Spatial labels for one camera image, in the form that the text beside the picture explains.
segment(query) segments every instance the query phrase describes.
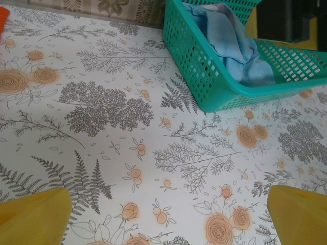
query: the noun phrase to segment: floral tablecloth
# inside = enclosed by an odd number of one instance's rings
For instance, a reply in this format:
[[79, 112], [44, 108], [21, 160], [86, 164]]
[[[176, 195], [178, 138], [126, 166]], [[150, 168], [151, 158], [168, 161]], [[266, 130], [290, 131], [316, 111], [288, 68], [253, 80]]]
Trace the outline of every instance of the floral tablecloth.
[[0, 202], [67, 188], [63, 244], [280, 244], [270, 187], [327, 193], [327, 88], [205, 114], [161, 30], [7, 7]]

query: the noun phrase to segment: basket rim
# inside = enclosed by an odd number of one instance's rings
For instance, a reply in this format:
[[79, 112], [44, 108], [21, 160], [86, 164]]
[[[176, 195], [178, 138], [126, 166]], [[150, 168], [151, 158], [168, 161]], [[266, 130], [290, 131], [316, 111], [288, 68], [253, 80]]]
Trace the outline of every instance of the basket rim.
[[[187, 27], [192, 31], [195, 40], [198, 43], [201, 43], [203, 48], [204, 54], [207, 57], [211, 57], [210, 53], [212, 53], [213, 48], [208, 43], [205, 36], [202, 34], [201, 30], [193, 21], [191, 15], [188, 13], [186, 8], [184, 7], [182, 0], [167, 0], [175, 5], [177, 10], [180, 12], [181, 17], [184, 19], [185, 24]], [[301, 80], [297, 82], [289, 82], [289, 83], [282, 83], [282, 84], [273, 84], [273, 85], [263, 85], [257, 87], [247, 87], [240, 83], [238, 83], [227, 71], [226, 67], [223, 63], [219, 60], [218, 56], [214, 56], [209, 58], [211, 63], [213, 63], [218, 69], [219, 73], [224, 76], [224, 81], [227, 85], [232, 89], [234, 92], [239, 93], [244, 96], [263, 96], [263, 95], [271, 95], [271, 94], [278, 94], [281, 92], [293, 91], [293, 90], [306, 90], [312, 87], [321, 86], [327, 84], [327, 77], [326, 78], [317, 78], [317, 79], [310, 79], [310, 80]]]

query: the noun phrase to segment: yellow object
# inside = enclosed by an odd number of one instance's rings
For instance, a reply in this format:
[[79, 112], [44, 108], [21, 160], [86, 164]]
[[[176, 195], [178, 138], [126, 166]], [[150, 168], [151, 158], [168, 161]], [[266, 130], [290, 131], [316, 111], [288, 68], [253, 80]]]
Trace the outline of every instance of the yellow object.
[[59, 245], [71, 211], [64, 188], [0, 203], [0, 244]]
[[[245, 35], [249, 38], [258, 38], [258, 30], [256, 28], [256, 8], [250, 14], [250, 17], [245, 26]], [[304, 50], [318, 50], [317, 44], [317, 18], [313, 18], [310, 20], [310, 39], [307, 41], [299, 42], [299, 43], [289, 43], [289, 42], [278, 42], [274, 43], [279, 46], [300, 48]]]
[[282, 245], [327, 244], [327, 195], [275, 185], [267, 207]]

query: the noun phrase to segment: light blue cloth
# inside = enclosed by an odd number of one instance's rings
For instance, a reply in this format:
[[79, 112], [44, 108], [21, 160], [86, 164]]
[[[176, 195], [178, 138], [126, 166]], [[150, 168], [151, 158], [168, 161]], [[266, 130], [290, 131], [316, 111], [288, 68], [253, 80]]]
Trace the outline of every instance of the light blue cloth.
[[275, 84], [271, 66], [259, 59], [255, 41], [225, 4], [193, 6], [184, 3], [231, 76], [245, 86]]

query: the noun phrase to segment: patterned curtain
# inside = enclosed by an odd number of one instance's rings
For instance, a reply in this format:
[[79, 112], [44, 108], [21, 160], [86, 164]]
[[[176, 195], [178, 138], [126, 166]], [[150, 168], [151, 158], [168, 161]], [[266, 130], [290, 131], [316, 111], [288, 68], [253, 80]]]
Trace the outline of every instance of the patterned curtain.
[[59, 10], [135, 21], [162, 28], [165, 0], [20, 0]]

